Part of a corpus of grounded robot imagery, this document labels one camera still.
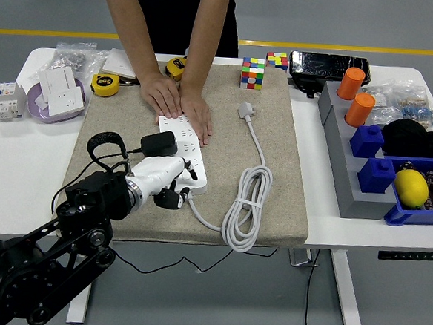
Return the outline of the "person's right hand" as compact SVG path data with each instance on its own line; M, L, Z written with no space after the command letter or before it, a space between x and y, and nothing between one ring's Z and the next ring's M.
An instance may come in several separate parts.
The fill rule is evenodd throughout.
M158 116L176 119L182 115L181 97L175 81L159 71L139 76L141 97Z

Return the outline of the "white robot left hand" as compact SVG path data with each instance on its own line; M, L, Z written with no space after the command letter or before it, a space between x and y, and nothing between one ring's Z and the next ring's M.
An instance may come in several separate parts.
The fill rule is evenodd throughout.
M158 207L180 209L189 194L189 187L176 192L176 179L188 170L192 180L198 176L190 162L182 157L146 157L132 168L132 175L126 177L132 211L137 211L150 196Z

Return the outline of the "person's left hand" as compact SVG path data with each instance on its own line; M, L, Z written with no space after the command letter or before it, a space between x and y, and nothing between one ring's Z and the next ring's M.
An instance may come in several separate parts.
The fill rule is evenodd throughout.
M201 90L180 85L178 93L180 111L188 118L199 145L201 147L208 145L210 136L213 134L211 110Z

